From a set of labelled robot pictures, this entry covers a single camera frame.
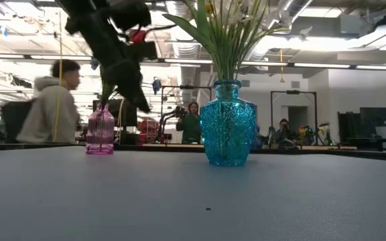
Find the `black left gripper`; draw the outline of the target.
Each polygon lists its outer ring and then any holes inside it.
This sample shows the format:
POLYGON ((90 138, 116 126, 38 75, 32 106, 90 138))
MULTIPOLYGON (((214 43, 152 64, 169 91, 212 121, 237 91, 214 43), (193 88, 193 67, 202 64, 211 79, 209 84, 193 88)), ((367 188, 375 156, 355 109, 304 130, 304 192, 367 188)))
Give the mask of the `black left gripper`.
POLYGON ((102 66, 102 85, 117 86, 117 92, 140 111, 149 113, 150 107, 142 90, 143 76, 140 63, 156 60, 155 42, 126 44, 115 32, 94 32, 88 34, 88 45, 92 55, 102 66))

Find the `red artificial tulip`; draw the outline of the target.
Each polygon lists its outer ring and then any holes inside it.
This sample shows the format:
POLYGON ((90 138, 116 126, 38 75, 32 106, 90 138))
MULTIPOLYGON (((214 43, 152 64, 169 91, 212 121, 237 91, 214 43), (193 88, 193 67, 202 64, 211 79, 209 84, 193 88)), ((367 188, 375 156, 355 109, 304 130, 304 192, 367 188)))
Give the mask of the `red artificial tulip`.
POLYGON ((138 44, 138 43, 142 43, 145 41, 145 37, 147 35, 147 32, 146 31, 138 31, 138 32, 135 32, 131 38, 130 38, 130 41, 134 44, 138 44))

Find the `red background flowers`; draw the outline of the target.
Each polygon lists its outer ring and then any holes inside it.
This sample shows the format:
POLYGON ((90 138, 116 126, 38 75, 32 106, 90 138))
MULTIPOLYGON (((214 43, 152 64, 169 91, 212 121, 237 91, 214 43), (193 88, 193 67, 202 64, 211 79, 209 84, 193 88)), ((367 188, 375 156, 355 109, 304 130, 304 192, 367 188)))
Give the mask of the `red background flowers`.
POLYGON ((153 143, 158 129, 159 123, 155 119, 149 117, 144 118, 137 126, 139 142, 141 144, 153 143))

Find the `pink ribbed glass vase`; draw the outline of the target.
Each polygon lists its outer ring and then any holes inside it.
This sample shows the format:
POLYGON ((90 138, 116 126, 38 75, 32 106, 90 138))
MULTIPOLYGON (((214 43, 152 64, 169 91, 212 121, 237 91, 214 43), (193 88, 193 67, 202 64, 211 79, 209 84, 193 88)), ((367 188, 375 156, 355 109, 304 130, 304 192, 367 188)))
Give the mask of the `pink ribbed glass vase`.
POLYGON ((115 119, 108 105, 96 104, 96 110, 88 118, 86 154, 112 155, 114 150, 115 119))

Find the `blue cut-glass vase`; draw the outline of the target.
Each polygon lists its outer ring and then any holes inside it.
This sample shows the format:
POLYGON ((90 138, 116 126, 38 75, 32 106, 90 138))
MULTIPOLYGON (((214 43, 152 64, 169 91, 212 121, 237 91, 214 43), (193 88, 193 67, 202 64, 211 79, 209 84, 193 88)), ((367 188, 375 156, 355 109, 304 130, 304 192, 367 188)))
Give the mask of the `blue cut-glass vase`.
POLYGON ((218 80, 216 98, 200 107, 202 143, 211 165, 242 166, 250 153, 257 106, 239 98, 240 88, 238 80, 218 80))

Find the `person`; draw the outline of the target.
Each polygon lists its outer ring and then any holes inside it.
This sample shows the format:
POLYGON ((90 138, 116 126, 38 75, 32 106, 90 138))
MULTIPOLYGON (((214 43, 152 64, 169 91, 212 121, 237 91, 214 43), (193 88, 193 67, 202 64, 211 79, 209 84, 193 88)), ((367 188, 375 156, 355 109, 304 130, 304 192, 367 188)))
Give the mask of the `person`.
POLYGON ((178 119, 176 130, 182 131, 183 144, 200 144, 201 132, 199 105, 197 102, 191 102, 188 105, 188 113, 178 119))
POLYGON ((283 118, 279 122, 279 129, 275 132, 274 143, 278 144, 278 148, 294 148, 296 135, 290 130, 289 122, 283 118))
POLYGON ((80 65, 74 60, 56 60, 49 76, 35 79, 38 95, 17 136, 20 143, 75 144, 80 120, 71 94, 80 84, 80 65))

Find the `colourful background flower bunch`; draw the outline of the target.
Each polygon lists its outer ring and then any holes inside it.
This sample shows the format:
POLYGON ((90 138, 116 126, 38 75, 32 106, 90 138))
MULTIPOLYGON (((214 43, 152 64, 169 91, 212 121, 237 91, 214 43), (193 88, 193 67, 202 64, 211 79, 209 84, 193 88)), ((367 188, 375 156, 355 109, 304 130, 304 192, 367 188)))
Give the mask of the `colourful background flower bunch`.
POLYGON ((330 123, 323 122, 314 131, 309 125, 302 125, 298 131, 302 145, 332 146, 330 123))

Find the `long ceiling light strip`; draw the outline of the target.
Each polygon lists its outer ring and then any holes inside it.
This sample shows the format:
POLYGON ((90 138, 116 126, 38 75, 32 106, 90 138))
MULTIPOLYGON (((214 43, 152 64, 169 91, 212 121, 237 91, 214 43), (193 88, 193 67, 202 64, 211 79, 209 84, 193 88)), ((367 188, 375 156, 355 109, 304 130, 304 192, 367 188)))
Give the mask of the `long ceiling light strip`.
MULTIPOLYGON (((71 59, 79 62, 89 63, 92 61, 91 56, 58 56, 58 55, 27 55, 27 54, 0 54, 2 60, 57 60, 57 59, 71 59)), ((156 60, 144 60, 144 64, 162 65, 162 64, 185 64, 185 65, 211 65, 211 60, 193 60, 193 59, 179 59, 179 58, 158 58, 156 60)), ((242 66, 254 67, 282 67, 282 68, 317 68, 317 69, 337 69, 337 70, 373 70, 386 71, 386 65, 354 65, 354 64, 322 64, 322 63, 305 63, 305 62, 254 62, 244 61, 242 66)))

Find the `black desk with monitors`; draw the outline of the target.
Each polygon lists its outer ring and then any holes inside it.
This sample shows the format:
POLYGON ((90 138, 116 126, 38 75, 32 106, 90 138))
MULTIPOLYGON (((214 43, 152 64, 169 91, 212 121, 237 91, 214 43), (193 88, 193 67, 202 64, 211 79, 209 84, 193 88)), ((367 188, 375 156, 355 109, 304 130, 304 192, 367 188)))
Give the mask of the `black desk with monitors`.
POLYGON ((386 108, 360 107, 360 112, 338 112, 340 142, 358 150, 386 151, 386 108))

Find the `silver ribbed ventilation duct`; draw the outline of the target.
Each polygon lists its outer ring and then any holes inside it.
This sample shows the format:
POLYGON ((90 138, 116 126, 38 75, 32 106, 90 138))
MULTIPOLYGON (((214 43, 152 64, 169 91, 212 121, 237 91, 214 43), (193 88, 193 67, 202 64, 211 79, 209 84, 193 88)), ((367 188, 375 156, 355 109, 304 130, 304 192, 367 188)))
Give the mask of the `silver ribbed ventilation duct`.
MULTIPOLYGON (((165 3, 168 13, 176 15, 188 20, 192 25, 196 25, 190 16, 188 7, 182 0, 166 1, 165 3)), ((198 44, 190 35, 188 35, 180 27, 173 27, 170 30, 170 43, 174 52, 173 58, 181 60, 195 60, 200 53, 200 44, 198 44)), ((199 81, 196 79, 197 69, 199 65, 181 63, 176 64, 180 68, 177 81, 178 86, 199 86, 199 81)), ((187 107, 191 102, 197 100, 196 89, 181 89, 182 104, 187 107)))

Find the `black metal frame stand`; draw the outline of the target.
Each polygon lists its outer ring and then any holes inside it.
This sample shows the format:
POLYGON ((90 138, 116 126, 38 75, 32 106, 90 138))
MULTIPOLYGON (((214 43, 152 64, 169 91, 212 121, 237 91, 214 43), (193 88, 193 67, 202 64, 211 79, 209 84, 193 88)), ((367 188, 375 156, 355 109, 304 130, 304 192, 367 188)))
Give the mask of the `black metal frame stand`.
POLYGON ((303 126, 318 130, 317 92, 300 90, 272 90, 270 92, 270 126, 279 128, 286 119, 289 129, 298 131, 303 126))

